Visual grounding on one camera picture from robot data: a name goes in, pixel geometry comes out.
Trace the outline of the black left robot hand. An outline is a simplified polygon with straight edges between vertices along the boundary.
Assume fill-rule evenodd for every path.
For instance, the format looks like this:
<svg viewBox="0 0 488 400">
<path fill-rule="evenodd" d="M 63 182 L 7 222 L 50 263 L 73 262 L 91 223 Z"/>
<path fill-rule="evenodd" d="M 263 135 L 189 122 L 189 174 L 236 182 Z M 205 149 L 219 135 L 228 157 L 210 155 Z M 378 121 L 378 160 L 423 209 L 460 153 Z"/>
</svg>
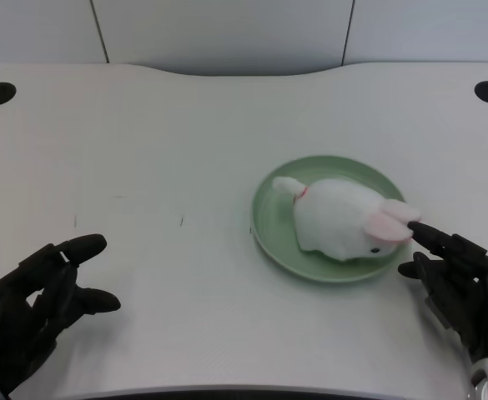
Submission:
<svg viewBox="0 0 488 400">
<path fill-rule="evenodd" d="M 77 284 L 79 266 L 106 247 L 101 234 L 49 243 L 0 279 L 0 399 L 48 360 L 65 329 L 120 309 L 112 293 Z"/>
</svg>

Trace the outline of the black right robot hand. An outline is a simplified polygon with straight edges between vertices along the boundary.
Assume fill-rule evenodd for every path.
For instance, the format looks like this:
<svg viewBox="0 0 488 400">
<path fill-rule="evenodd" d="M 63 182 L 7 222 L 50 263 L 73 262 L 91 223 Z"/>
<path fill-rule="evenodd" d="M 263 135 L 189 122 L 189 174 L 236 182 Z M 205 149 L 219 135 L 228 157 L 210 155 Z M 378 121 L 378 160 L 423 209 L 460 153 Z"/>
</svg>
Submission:
<svg viewBox="0 0 488 400">
<path fill-rule="evenodd" d="M 409 222 L 413 239 L 435 255 L 414 252 L 398 272 L 422 282 L 426 304 L 444 328 L 458 333 L 473 363 L 488 358 L 488 255 L 479 245 L 421 222 Z"/>
</svg>

